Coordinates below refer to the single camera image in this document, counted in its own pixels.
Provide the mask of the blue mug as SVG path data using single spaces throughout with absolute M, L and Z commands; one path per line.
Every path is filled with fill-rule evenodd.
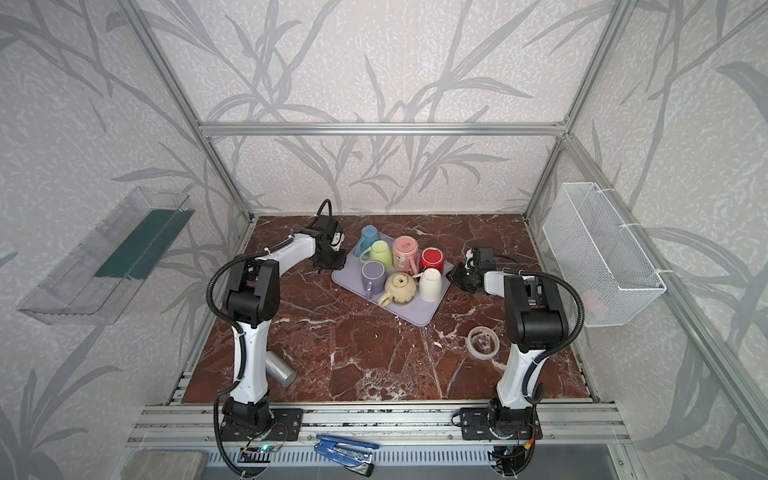
M 366 225 L 361 230 L 361 236 L 353 249 L 353 255 L 360 257 L 361 254 L 376 241 L 380 239 L 380 232 L 374 225 Z

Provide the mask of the light green mug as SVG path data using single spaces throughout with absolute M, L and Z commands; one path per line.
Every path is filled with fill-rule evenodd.
M 377 240 L 366 248 L 360 256 L 363 264 L 377 261 L 381 263 L 386 272 L 394 270 L 393 253 L 390 245 L 384 240 Z

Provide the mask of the white mug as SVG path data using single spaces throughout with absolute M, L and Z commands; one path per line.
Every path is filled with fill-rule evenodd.
M 435 268 L 427 268 L 419 274 L 418 294 L 428 303 L 436 303 L 442 298 L 443 277 Z

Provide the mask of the pink patterned mug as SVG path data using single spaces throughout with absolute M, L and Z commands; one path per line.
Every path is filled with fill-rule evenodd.
M 411 236 L 397 237 L 392 243 L 394 267 L 408 275 L 419 273 L 418 242 Z

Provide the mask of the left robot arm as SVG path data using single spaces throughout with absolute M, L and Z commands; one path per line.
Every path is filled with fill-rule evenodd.
M 346 261 L 343 240 L 339 222 L 330 214 L 317 214 L 280 244 L 240 255 L 213 275 L 206 303 L 231 326 L 236 341 L 235 380 L 226 391 L 233 402 L 257 405 L 268 395 L 267 338 L 280 306 L 280 276 L 306 259 L 320 271 L 341 269 Z

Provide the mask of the red mug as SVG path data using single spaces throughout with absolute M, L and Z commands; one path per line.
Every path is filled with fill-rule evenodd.
M 436 247 L 427 247 L 421 251 L 419 268 L 421 271 L 435 269 L 440 274 L 444 272 L 445 255 Z

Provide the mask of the purple mug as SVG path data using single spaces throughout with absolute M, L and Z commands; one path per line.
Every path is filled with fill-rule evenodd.
M 383 263 L 371 260 L 361 267 L 361 282 L 363 296 L 371 300 L 381 295 L 385 290 L 387 272 Z

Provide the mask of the lavender plastic tray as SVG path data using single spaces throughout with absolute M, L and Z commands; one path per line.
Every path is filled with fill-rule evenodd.
M 380 232 L 380 239 L 379 240 L 386 241 L 390 245 L 391 250 L 392 250 L 392 243 L 393 243 L 393 241 L 396 238 L 392 238 L 392 237 L 382 233 L 382 231 L 379 230 L 379 229 L 378 229 L 378 231 Z M 423 249 L 419 248 L 419 243 L 418 243 L 419 258 L 420 258 L 420 254 L 421 254 L 422 250 Z M 362 282 L 361 282 L 361 267 L 362 267 L 362 265 L 363 265 L 363 263 L 361 262 L 360 257 L 355 257 L 353 255 L 353 252 L 352 252 L 347 257 L 347 261 L 346 261 L 345 267 L 342 270 L 332 274 L 332 280 L 337 285 L 339 285 L 339 286 L 349 290 L 350 292 L 358 295 L 359 297 L 361 297 L 361 298 L 363 298 L 363 299 L 365 299 L 365 300 L 367 300 L 367 301 L 369 301 L 369 302 L 371 302 L 373 304 L 378 305 L 378 300 L 379 300 L 379 298 L 382 296 L 382 294 L 384 292 L 381 295 L 375 296 L 371 300 L 368 300 L 368 299 L 366 299 L 363 296 Z M 385 307 L 381 307 L 381 308 L 387 310 L 388 312 L 396 315 L 400 319 L 405 320 L 405 321 L 407 321 L 407 322 L 409 322 L 409 323 L 411 323 L 411 324 L 413 324 L 413 325 L 415 325 L 417 327 L 424 327 L 424 326 L 428 325 L 429 322 L 432 320 L 432 317 L 434 316 L 434 314 L 435 314 L 435 312 L 437 310 L 437 306 L 438 306 L 439 302 L 443 299 L 444 294 L 447 292 L 447 290 L 449 288 L 449 280 L 447 279 L 446 274 L 451 270 L 451 268 L 452 268 L 452 264 L 445 260 L 444 272 L 442 273 L 442 277 L 443 277 L 443 293 L 442 293 L 442 298 L 438 302 L 436 302 L 436 303 L 428 303 L 428 302 L 423 301 L 419 297 L 419 294 L 418 294 L 419 274 L 423 272 L 419 268 L 419 273 L 418 274 L 411 275 L 416 280 L 416 284 L 417 284 L 416 296 L 410 302 L 408 302 L 408 303 L 405 303 L 405 304 L 390 303 L 389 305 L 387 305 Z M 394 267 L 394 270 L 392 272 L 387 272 L 387 279 L 391 275 L 393 275 L 394 273 L 397 273 L 397 272 L 399 272 L 399 271 L 397 271 L 395 269 L 395 267 Z

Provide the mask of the clear tape roll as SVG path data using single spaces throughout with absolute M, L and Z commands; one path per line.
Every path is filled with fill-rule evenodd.
M 466 337 L 468 352 L 481 361 L 492 360 L 498 354 L 500 347 L 501 341 L 498 335 L 489 327 L 474 327 Z

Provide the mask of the silver metal can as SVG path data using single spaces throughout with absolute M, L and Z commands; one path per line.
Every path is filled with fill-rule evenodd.
M 266 371 L 281 387 L 288 388 L 296 379 L 296 371 L 280 356 L 272 351 L 266 352 Z

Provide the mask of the green circuit board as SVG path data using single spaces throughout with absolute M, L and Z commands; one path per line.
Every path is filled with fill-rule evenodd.
M 240 450 L 238 462 L 244 464 L 269 463 L 282 447 L 282 443 L 245 446 Z

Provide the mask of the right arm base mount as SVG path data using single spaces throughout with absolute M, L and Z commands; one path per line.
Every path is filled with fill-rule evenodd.
M 535 405 L 523 409 L 504 407 L 495 399 L 486 406 L 464 407 L 451 416 L 463 440 L 540 440 L 543 436 Z

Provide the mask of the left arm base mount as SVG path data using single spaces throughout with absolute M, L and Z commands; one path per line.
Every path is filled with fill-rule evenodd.
M 296 441 L 304 411 L 272 408 L 267 397 L 257 403 L 241 403 L 229 398 L 222 414 L 220 435 L 224 441 Z

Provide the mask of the aluminium frame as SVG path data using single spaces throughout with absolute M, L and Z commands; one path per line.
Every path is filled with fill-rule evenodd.
M 224 183 L 230 197 L 245 217 L 252 214 L 242 192 L 234 184 L 220 157 L 214 150 L 212 136 L 552 136 L 556 138 L 554 152 L 549 156 L 544 172 L 530 200 L 537 204 L 541 192 L 556 168 L 559 157 L 567 152 L 582 175 L 602 188 L 608 204 L 633 229 L 635 237 L 652 264 L 667 273 L 666 302 L 681 329 L 687 335 L 704 364 L 708 367 L 727 396 L 734 410 L 744 421 L 760 448 L 767 447 L 767 399 L 749 377 L 734 352 L 705 318 L 693 296 L 676 277 L 669 262 L 659 252 L 647 231 L 637 222 L 635 215 L 613 188 L 612 182 L 598 167 L 583 143 L 574 133 L 574 127 L 588 103 L 588 97 L 603 73 L 606 64 L 625 32 L 634 1 L 612 3 L 605 30 L 590 60 L 581 86 L 564 120 L 560 122 L 496 122 L 496 123 L 435 123 L 435 122 L 214 122 L 203 123 L 192 109 L 183 92 L 170 61 L 166 58 L 154 35 L 148 17 L 136 1 L 120 1 L 118 15 L 137 39 L 148 57 L 156 75 L 162 82 L 183 119 L 183 133 L 189 135 L 204 158 Z

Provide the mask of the clear plastic wall bin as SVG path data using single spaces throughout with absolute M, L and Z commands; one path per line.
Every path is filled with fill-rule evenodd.
M 134 188 L 19 304 L 47 325 L 111 325 L 195 210 L 189 195 Z

